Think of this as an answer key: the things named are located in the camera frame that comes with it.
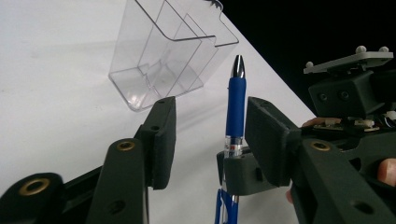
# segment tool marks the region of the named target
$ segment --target white surface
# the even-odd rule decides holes
[[[107,77],[124,4],[0,0],[0,194],[36,173],[56,173],[64,182],[85,174],[144,122],[149,111],[130,110]],[[167,189],[149,191],[150,223],[213,223],[216,154],[236,54],[244,58],[247,96],[271,101],[298,126],[314,117],[230,28],[240,40],[232,54],[204,88],[177,98],[171,179]],[[239,223],[297,223],[287,189],[241,197]]]

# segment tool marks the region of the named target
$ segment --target pen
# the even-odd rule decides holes
[[[242,154],[246,86],[244,61],[241,55],[237,55],[228,85],[224,159]],[[223,169],[221,189],[218,190],[215,224],[236,224],[238,203],[239,196],[230,195],[227,192],[225,170]]]

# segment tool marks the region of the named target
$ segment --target blue pen grip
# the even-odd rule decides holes
[[[247,81],[241,77],[232,77],[228,85],[228,110],[225,133],[228,136],[244,135],[245,94]]]

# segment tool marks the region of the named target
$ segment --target pen holder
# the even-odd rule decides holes
[[[109,72],[133,111],[196,90],[238,43],[220,2],[127,0]]]

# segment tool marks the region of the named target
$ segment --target silver pen tip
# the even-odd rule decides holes
[[[231,77],[243,77],[245,78],[245,66],[242,55],[236,55],[235,61],[233,62],[233,70],[231,71]]]

